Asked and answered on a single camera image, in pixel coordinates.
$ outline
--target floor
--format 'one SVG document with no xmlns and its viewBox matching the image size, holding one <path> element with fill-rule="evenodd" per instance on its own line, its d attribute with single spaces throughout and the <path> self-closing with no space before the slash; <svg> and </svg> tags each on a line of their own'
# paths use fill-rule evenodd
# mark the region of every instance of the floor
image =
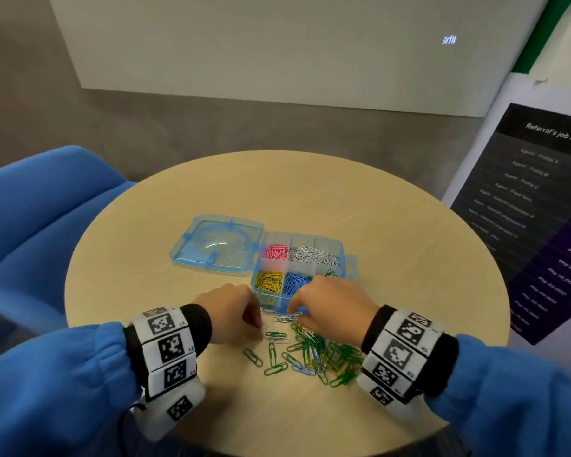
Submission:
<svg viewBox="0 0 571 457">
<path fill-rule="evenodd" d="M 217 153 L 302 150 L 372 165 L 441 198 L 481 122 L 81 89 L 49 1 L 0 0 L 0 166 L 78 144 L 139 181 Z M 0 352 L 30 336 L 4 327 Z M 466 453 L 447 430 L 401 455 Z"/>
</svg>

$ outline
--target hand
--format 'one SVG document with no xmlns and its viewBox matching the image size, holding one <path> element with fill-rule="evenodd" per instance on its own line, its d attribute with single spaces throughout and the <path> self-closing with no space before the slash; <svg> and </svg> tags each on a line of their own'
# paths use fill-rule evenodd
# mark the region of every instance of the hand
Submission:
<svg viewBox="0 0 571 457">
<path fill-rule="evenodd" d="M 379 307 L 349 279 L 315 276 L 290 300 L 287 312 L 307 308 L 298 322 L 330 340 L 360 347 Z"/>
<path fill-rule="evenodd" d="M 201 305 L 211 319 L 210 343 L 228 343 L 244 336 L 262 340 L 260 303 L 247 285 L 224 284 L 193 303 Z"/>
</svg>

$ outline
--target right hand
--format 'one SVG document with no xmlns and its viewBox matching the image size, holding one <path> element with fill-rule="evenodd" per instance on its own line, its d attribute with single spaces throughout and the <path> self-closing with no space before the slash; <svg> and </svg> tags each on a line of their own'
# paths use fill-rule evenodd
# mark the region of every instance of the right hand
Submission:
<svg viewBox="0 0 571 457">
<path fill-rule="evenodd" d="M 287 312 L 300 307 L 308 315 L 298 322 L 335 342 L 360 347 L 379 307 L 349 279 L 315 276 L 301 287 L 290 300 Z"/>
</svg>

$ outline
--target green strip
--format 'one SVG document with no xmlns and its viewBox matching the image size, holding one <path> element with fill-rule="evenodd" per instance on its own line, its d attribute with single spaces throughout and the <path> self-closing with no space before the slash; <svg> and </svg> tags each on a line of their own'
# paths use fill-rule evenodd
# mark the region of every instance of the green strip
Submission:
<svg viewBox="0 0 571 457">
<path fill-rule="evenodd" d="M 556 28 L 556 24 L 570 5 L 571 0 L 548 0 L 544 12 L 541 13 L 527 44 L 518 56 L 518 61 L 514 64 L 512 72 L 519 74 L 530 72 L 533 64 L 540 56 L 541 50 L 546 46 L 548 38 Z"/>
</svg>

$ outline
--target left hand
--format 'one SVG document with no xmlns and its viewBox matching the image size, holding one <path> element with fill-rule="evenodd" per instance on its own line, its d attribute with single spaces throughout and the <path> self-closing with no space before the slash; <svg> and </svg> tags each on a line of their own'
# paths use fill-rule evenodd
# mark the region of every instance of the left hand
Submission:
<svg viewBox="0 0 571 457">
<path fill-rule="evenodd" d="M 192 303 L 205 308 L 212 325 L 210 343 L 228 343 L 241 338 L 262 340 L 260 303 L 247 285 L 224 284 Z"/>
</svg>

